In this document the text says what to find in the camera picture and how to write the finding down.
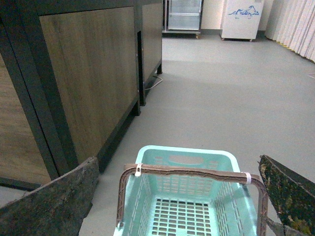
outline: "white freezer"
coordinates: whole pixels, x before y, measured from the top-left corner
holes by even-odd
[[[256,39],[264,0],[225,0],[221,37]]]

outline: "mountain logo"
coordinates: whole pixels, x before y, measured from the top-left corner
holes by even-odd
[[[233,11],[232,13],[230,13],[229,15],[246,15],[246,16],[259,16],[259,12],[256,11],[254,6],[250,6],[248,9],[238,9],[237,11]]]

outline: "power cord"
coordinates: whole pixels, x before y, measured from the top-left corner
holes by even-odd
[[[315,75],[315,73],[314,73],[314,74],[309,74],[309,75],[307,75],[307,76],[308,76],[308,77],[311,77],[311,78],[313,78],[313,79],[315,79],[314,75]]]
[[[160,84],[160,83],[162,83],[162,82],[163,82],[163,79],[162,79],[161,77],[156,76],[156,75],[154,75],[153,77],[160,79],[160,81],[159,81],[159,82],[157,82],[155,85],[153,85],[151,88],[146,88],[145,90],[150,90],[150,89],[153,89],[155,86],[157,86],[158,84]]]

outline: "basket handle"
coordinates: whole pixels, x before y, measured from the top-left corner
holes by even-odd
[[[125,164],[125,170],[120,178],[119,194],[118,194],[118,206],[117,206],[117,218],[116,225],[118,227],[123,226],[123,216],[125,209],[125,194],[127,180],[130,175],[135,174],[138,171],[137,164]],[[183,168],[175,166],[159,166],[159,165],[141,165],[141,173],[148,175],[180,175],[180,176],[194,176],[212,178],[223,182],[236,182],[246,184],[248,182],[248,174],[239,172],[225,172],[214,171],[199,168]],[[260,181],[260,177],[257,175],[251,175],[251,184],[255,185],[259,192],[258,198],[258,216],[257,216],[257,235],[266,236],[266,221],[268,212],[268,194],[264,184]]]

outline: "plastic basket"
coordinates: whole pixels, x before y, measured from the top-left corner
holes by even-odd
[[[235,157],[226,151],[146,146],[139,151],[136,163],[239,172]],[[257,235],[257,214],[247,187],[241,184],[142,174],[130,176],[125,191],[121,203],[124,216],[114,236]]]

